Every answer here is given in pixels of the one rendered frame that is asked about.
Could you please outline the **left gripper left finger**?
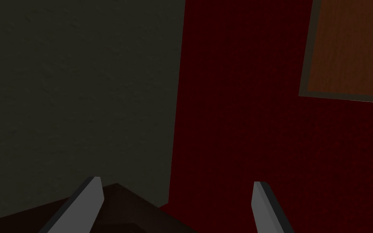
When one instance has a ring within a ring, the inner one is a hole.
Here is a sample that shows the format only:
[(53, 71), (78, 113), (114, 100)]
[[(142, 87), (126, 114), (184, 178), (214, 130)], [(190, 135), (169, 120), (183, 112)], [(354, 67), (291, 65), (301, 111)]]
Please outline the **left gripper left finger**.
[(103, 202), (101, 178), (88, 177), (38, 233), (89, 233)]

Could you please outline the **dark brown furniture block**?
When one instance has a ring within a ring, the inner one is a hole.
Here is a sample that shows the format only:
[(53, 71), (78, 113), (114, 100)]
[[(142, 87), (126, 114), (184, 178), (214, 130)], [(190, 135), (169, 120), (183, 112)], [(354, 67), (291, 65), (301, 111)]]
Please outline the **dark brown furniture block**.
[[(104, 202), (90, 233), (198, 233), (129, 189), (103, 188)], [(61, 199), (0, 218), (0, 233), (38, 233), (66, 202)]]

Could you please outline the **brown wooden door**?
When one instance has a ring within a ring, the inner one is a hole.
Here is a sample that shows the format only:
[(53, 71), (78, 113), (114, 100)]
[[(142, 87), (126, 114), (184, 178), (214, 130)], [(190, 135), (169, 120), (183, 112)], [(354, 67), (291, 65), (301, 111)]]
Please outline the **brown wooden door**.
[(373, 0), (312, 0), (299, 96), (373, 102)]

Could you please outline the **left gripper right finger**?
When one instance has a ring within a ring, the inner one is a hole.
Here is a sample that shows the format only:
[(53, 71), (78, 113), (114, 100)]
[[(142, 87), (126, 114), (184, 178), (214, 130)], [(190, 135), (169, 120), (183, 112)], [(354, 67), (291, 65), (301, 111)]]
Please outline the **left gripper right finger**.
[(295, 233), (267, 182), (254, 182), (251, 208), (257, 233)]

